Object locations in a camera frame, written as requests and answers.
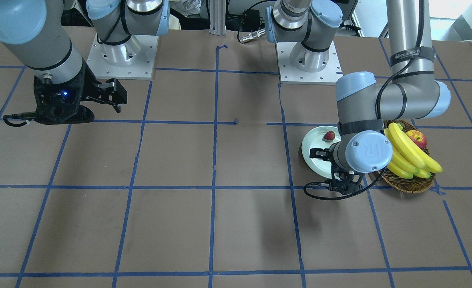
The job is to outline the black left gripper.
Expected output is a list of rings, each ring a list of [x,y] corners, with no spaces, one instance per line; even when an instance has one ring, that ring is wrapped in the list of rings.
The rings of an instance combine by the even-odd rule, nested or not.
[[[320,159],[325,162],[335,162],[333,152],[335,150],[336,144],[332,144],[329,148],[311,148],[309,150],[310,159]]]

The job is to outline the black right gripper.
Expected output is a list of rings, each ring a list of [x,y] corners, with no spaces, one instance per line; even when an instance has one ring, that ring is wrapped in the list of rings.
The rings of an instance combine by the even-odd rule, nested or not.
[[[84,86],[82,101],[93,101],[112,106],[116,113],[121,113],[122,105],[127,104],[127,91],[116,78],[105,83],[99,82],[86,62],[84,67]]]

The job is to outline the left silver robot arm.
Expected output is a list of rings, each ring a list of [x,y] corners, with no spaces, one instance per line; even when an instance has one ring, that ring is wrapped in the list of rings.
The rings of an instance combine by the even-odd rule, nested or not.
[[[392,158],[382,135],[385,120],[430,118],[450,104],[448,87],[435,80],[435,51],[426,0],[388,0],[392,76],[377,84],[371,72],[354,72],[336,81],[340,142],[329,161],[344,171],[370,173]],[[271,43],[292,42],[290,65],[305,73],[323,71],[342,24],[342,10],[331,0],[277,0],[267,7],[265,29]]]

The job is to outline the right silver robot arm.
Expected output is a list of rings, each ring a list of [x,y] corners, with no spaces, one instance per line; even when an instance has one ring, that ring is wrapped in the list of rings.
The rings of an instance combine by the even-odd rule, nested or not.
[[[168,0],[87,0],[97,42],[124,47],[135,35],[165,35]],[[62,0],[0,0],[0,42],[34,73],[34,116],[64,122],[91,115],[83,101],[120,112],[127,93],[118,80],[99,82],[62,26]]]

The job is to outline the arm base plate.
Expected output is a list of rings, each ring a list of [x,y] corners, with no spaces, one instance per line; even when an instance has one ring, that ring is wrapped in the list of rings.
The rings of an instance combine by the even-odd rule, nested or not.
[[[159,39],[132,35],[118,46],[99,44],[95,39],[86,62],[98,79],[152,80]]]
[[[343,76],[335,43],[324,52],[307,50],[300,42],[275,44],[282,84],[335,85]]]

